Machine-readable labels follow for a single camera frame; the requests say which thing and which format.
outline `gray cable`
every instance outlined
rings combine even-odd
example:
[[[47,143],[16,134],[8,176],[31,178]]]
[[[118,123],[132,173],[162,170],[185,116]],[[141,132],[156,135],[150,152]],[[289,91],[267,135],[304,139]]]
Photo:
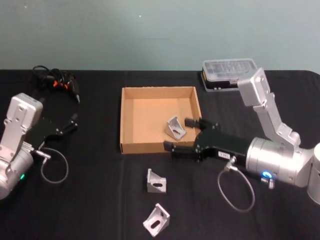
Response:
[[[224,192],[222,191],[222,188],[220,186],[220,177],[223,173],[227,172],[226,170],[222,170],[219,174],[218,174],[218,178],[217,178],[217,182],[218,182],[218,187],[219,187],[219,190],[222,194],[222,196],[224,197],[224,199],[226,200],[226,202],[234,209],[236,210],[237,212],[239,213],[247,213],[249,212],[255,205],[255,202],[256,202],[256,197],[255,197],[255,191],[251,185],[251,183],[249,182],[249,180],[247,179],[247,177],[239,170],[237,169],[235,172],[239,173],[243,179],[245,180],[245,182],[248,184],[249,188],[250,188],[250,191],[252,193],[252,202],[251,202],[251,205],[247,208],[247,209],[240,209],[240,208],[237,208],[235,205],[233,205],[231,203],[231,201],[227,198],[227,196],[224,194]]]
[[[44,161],[42,162],[42,166],[41,166],[41,170],[40,170],[41,176],[42,176],[43,179],[46,180],[48,183],[50,183],[50,184],[60,184],[60,183],[62,183],[64,180],[66,180],[66,178],[68,177],[68,174],[69,174],[69,165],[68,165],[68,161],[67,161],[66,157],[65,157],[61,152],[59,152],[58,150],[55,150],[55,149],[53,149],[53,148],[43,147],[43,148],[41,148],[41,150],[49,150],[49,151],[56,152],[57,154],[59,154],[59,155],[63,158],[63,160],[64,160],[64,162],[65,162],[66,170],[65,170],[65,176],[64,176],[61,180],[59,180],[59,181],[51,181],[51,180],[49,180],[49,179],[44,175],[44,166],[45,166],[45,164],[46,164],[46,162],[47,162],[46,160],[44,160]]]

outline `label sticker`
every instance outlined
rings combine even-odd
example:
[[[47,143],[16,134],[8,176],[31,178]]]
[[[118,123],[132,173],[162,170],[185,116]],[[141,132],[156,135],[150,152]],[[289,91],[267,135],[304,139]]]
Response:
[[[229,153],[226,153],[226,152],[223,152],[223,151],[218,151],[218,155],[219,155],[220,158],[224,158],[224,159],[230,160],[230,154]]]

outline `aluminum bracket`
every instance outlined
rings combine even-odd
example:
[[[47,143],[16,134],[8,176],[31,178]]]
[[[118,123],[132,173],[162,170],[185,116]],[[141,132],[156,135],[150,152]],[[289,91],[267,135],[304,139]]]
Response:
[[[157,203],[149,217],[143,222],[143,226],[152,237],[155,237],[169,225],[169,221],[170,214]]]
[[[182,128],[178,121],[178,116],[173,116],[168,120],[164,131],[175,140],[180,140],[186,134],[186,131]]]
[[[167,192],[167,179],[158,176],[149,168],[146,176],[146,187],[148,193],[165,194]]]

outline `clear plastic lid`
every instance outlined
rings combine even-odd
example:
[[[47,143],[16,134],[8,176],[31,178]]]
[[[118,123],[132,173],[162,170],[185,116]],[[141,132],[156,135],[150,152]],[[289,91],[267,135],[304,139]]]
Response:
[[[241,75],[257,69],[255,62],[250,58],[206,60],[203,70],[208,81],[237,80]]]

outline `robotic arm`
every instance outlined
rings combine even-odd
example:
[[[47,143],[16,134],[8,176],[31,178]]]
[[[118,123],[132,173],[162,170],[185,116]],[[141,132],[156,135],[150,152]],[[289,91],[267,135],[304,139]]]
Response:
[[[59,129],[51,121],[40,118],[42,110],[40,101],[24,93],[11,99],[0,142],[0,200],[9,195],[31,167],[32,154],[43,157],[43,164],[51,158],[39,150],[48,137],[63,136],[77,127],[74,116],[66,127]]]
[[[275,94],[271,92],[262,68],[248,73],[237,82],[246,106],[257,113],[264,134],[270,140],[255,137],[252,141],[221,133],[219,125],[204,119],[186,119],[185,126],[201,132],[192,147],[165,141],[164,149],[173,157],[187,156],[198,162],[206,157],[228,160],[227,171],[242,169],[275,187],[275,180],[297,187],[307,187],[307,193],[320,204],[320,143],[313,149],[303,149],[300,136],[280,118]]]

